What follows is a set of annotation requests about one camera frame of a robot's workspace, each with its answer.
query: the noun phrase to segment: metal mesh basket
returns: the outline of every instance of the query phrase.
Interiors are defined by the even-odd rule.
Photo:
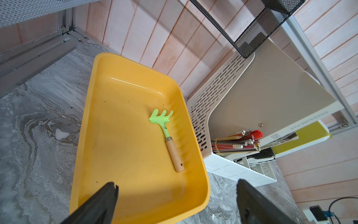
[[[235,48],[244,58],[250,56],[305,2],[305,0],[261,1],[265,8],[235,41]]]

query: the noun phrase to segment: marble floor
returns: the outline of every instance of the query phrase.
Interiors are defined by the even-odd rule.
[[[60,223],[69,200],[84,102],[95,56],[89,42],[0,99],[0,223]],[[258,187],[297,223],[299,210],[277,164],[277,183]],[[236,183],[209,174],[211,197],[179,223],[240,223]]]

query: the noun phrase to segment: black cable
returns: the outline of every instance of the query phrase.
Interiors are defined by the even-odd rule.
[[[333,220],[332,220],[332,217],[331,217],[331,207],[333,205],[333,203],[335,203],[336,201],[339,201],[339,200],[342,200],[342,199],[349,199],[349,198],[352,198],[352,199],[358,199],[358,197],[341,197],[341,198],[338,198],[336,200],[334,200],[330,205],[329,205],[329,208],[328,208],[328,216],[329,216],[329,219],[331,220],[331,224],[334,224],[333,223]]]
[[[340,223],[340,220],[338,219],[338,217],[337,217],[337,215],[336,215],[336,214],[334,214],[334,217],[336,217],[336,219],[337,219],[338,223],[339,223],[339,224],[341,224],[341,223]]]

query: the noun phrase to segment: wooden plank wall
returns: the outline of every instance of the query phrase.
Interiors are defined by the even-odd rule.
[[[358,115],[358,1],[306,0],[294,14],[317,54]],[[270,38],[307,72],[285,33],[278,30]],[[322,120],[327,126],[342,121],[338,112]]]
[[[301,212],[313,205],[327,211],[337,198],[358,196],[357,136],[358,128],[276,159]],[[338,201],[332,211],[351,224],[358,217],[358,200]]]
[[[44,15],[0,29],[0,54],[58,30],[57,13]]]
[[[236,39],[263,9],[261,0],[200,0]],[[358,114],[358,1],[306,0],[294,16]],[[102,0],[77,7],[77,26],[113,52],[172,77],[185,97],[232,55],[232,46],[187,0]],[[312,73],[285,33],[270,39]],[[327,117],[327,125],[342,119]]]
[[[236,39],[261,0],[200,0]],[[188,97],[232,46],[187,0],[102,0],[77,7],[76,25],[111,51],[172,77]]]

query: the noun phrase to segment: perforated metal panel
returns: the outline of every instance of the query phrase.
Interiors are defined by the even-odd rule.
[[[98,0],[1,0],[0,28]]]
[[[255,57],[255,53],[244,59],[238,52],[209,78],[209,80],[188,100],[188,109],[202,152],[206,170],[209,173],[238,181],[247,180],[252,186],[276,182],[274,176],[267,176],[248,167],[213,153],[210,144],[209,118],[216,106],[225,97]]]
[[[235,82],[254,59],[255,54],[244,59],[236,52],[198,91],[188,100],[188,110],[203,157],[212,152],[209,135],[209,117]]]

